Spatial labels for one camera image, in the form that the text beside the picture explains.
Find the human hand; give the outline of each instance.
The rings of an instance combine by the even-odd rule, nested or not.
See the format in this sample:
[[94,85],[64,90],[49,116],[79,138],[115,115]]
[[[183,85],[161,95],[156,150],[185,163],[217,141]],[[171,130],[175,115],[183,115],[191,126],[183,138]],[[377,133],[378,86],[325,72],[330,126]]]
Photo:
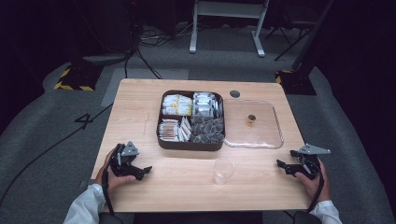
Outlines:
[[[326,168],[324,167],[324,164],[321,160],[319,160],[319,163],[320,163],[320,170],[323,174],[324,186],[318,197],[318,203],[323,201],[329,201],[332,199],[330,196],[330,184],[329,184],[329,178],[327,177]],[[313,199],[318,191],[319,175],[313,180],[309,179],[300,172],[297,172],[295,175],[297,179],[300,180],[300,182],[305,186],[308,195],[311,197],[311,199]]]
[[[115,148],[113,148],[106,156],[105,164],[102,166],[102,168],[99,170],[96,178],[95,178],[95,183],[98,185],[102,185],[102,174],[103,171],[106,168],[107,162],[110,160],[111,154],[113,154],[113,151]],[[126,175],[126,176],[116,176],[114,175],[113,171],[111,170],[111,167],[108,167],[108,189],[107,192],[111,193],[114,189],[130,184],[136,180],[136,178],[133,175]]]

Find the carpet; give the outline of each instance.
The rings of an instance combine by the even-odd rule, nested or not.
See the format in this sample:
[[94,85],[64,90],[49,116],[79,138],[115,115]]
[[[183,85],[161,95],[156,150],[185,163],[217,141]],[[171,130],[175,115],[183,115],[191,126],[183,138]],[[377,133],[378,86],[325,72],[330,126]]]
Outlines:
[[[189,70],[186,69],[157,69],[163,79],[187,80]],[[149,69],[127,69],[128,78],[157,79]],[[120,82],[125,78],[122,68],[114,70],[113,76],[103,97],[101,106],[108,106],[114,102]]]

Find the chair leg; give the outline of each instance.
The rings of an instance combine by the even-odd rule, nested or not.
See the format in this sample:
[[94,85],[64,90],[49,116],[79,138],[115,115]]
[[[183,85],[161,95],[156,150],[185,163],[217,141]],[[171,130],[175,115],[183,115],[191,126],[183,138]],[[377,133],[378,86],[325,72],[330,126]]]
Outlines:
[[268,39],[275,31],[277,30],[277,28],[274,28],[271,33],[269,33],[268,35],[265,36],[265,39]]
[[192,17],[193,26],[192,26],[192,34],[190,41],[190,53],[195,53],[197,50],[197,37],[198,37],[198,0],[195,0],[194,4],[194,16]]
[[302,29],[302,30],[300,30],[300,33],[298,34],[298,39],[301,38],[303,31],[305,31],[309,35],[310,30]]
[[298,42],[300,42],[300,40],[302,40],[306,35],[308,35],[309,33],[306,32],[304,33],[301,37],[299,37],[294,43],[292,43],[287,49],[283,50],[283,52],[281,54],[279,54],[279,56],[277,56],[275,58],[275,61],[277,61],[278,59],[280,59],[280,57],[282,57],[286,52],[288,52],[292,47],[294,47]]
[[256,46],[257,54],[259,54],[259,57],[261,58],[265,56],[265,52],[264,49],[262,48],[262,42],[260,41],[259,37],[260,37],[260,31],[262,30],[262,23],[264,22],[264,17],[266,12],[267,12],[267,7],[264,4],[262,6],[262,11],[260,13],[260,18],[257,23],[256,31],[251,32],[254,45]]
[[289,46],[291,45],[288,37],[285,35],[285,32],[283,32],[282,28],[279,27],[280,32],[282,32],[283,37],[285,37],[286,41],[288,41]]

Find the dark background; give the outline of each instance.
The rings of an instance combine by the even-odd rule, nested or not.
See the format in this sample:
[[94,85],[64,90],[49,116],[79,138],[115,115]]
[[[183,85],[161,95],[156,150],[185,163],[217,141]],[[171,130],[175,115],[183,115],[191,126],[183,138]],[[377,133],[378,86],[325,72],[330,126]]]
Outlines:
[[[167,12],[174,18],[162,25],[172,28],[173,23],[191,18],[192,8],[180,9],[182,5],[177,1],[169,2],[172,10]],[[62,8],[64,14],[54,14],[52,4]],[[192,6],[191,2],[185,4],[183,7]],[[78,5],[88,24],[98,27],[88,1],[78,1]],[[141,12],[147,9],[142,4],[139,9],[142,11],[136,12],[141,17],[139,20],[143,20]],[[317,66],[329,80],[333,95],[354,125],[385,186],[394,214],[395,11],[395,1],[334,1],[303,60],[304,64]],[[152,17],[160,14],[147,12],[145,15],[145,20],[155,23]],[[72,30],[66,41],[59,33],[64,28],[60,21],[69,21]],[[7,0],[3,3],[0,9],[0,133],[44,92],[45,76],[70,61],[71,47],[65,44],[69,41],[84,56],[103,52],[73,2]]]

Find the plastic lid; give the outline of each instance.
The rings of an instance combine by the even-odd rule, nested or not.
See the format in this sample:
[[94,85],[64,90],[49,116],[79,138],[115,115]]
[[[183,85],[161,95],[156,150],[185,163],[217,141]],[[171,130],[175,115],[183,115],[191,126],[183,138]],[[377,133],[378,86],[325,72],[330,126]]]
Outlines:
[[282,132],[273,105],[266,101],[224,100],[225,140],[230,147],[279,148]]

